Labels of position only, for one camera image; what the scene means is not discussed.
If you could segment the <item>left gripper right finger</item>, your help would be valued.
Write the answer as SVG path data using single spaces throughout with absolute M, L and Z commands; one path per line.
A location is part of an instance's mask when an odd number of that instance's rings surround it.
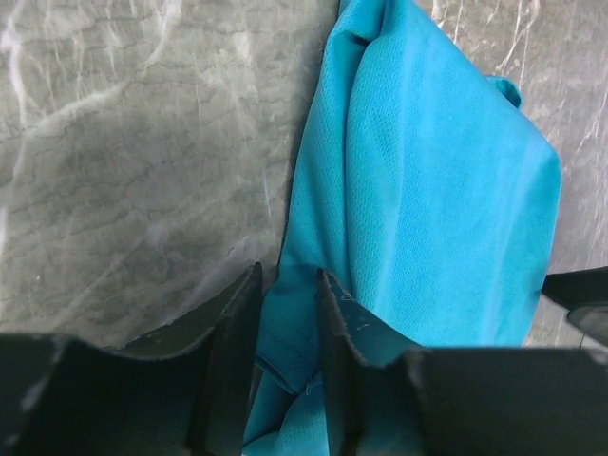
M 607 346 L 424 348 L 317 273 L 332 455 L 603 455 Z

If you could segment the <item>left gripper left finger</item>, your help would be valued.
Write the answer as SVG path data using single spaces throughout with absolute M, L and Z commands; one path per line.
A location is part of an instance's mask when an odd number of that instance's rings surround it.
M 121 349 L 56 333 L 1 337 L 5 455 L 238 455 L 262 268 Z

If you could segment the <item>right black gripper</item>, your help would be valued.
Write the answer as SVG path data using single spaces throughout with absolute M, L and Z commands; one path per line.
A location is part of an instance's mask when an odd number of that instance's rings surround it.
M 607 267 L 548 275 L 541 293 L 566 310 L 567 321 L 607 346 Z

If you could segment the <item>teal t shirt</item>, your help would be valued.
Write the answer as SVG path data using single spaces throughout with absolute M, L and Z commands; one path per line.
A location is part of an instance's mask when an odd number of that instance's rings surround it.
M 247 455 L 325 455 L 316 273 L 423 346 L 520 346 L 549 264 L 557 153 L 516 87 L 411 1 L 344 1 L 262 306 Z

